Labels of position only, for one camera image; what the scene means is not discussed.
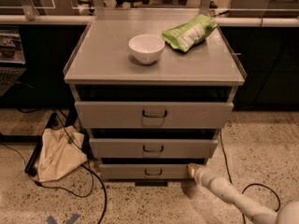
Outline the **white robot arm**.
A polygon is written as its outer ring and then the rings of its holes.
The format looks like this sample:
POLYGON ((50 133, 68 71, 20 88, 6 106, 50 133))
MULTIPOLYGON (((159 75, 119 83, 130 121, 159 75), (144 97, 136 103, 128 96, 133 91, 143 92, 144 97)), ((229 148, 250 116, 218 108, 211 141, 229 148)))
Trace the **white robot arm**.
POLYGON ((238 191, 228 179, 217 176, 201 164, 190 163, 188 171, 194 181, 225 203, 235 206, 254 224, 299 224, 299 202, 291 202, 275 212, 238 191))

